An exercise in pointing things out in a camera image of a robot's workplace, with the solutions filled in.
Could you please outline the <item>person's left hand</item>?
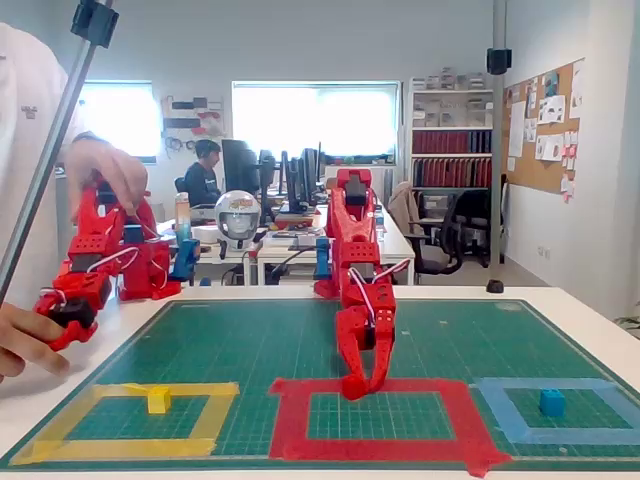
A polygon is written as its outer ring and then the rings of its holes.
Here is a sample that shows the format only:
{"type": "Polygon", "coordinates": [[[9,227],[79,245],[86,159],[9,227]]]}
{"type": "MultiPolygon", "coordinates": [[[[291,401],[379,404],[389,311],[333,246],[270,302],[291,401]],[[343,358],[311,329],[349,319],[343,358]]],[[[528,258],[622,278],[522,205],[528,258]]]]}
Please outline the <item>person's left hand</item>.
{"type": "Polygon", "coordinates": [[[73,221],[77,218],[83,190],[96,176],[109,184],[129,216],[136,214],[148,181],[147,170],[139,159],[103,141],[83,139],[65,150],[63,161],[73,221]]]}

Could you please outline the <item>person's right hand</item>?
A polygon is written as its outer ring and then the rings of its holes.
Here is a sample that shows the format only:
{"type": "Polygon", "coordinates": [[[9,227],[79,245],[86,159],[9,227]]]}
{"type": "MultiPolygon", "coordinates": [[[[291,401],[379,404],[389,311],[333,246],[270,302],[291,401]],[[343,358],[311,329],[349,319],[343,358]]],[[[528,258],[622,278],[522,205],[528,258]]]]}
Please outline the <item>person's right hand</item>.
{"type": "Polygon", "coordinates": [[[68,360],[49,346],[62,335],[62,327],[45,316],[9,303],[1,305],[0,321],[1,380],[19,376],[27,363],[53,375],[66,375],[68,360]]]}

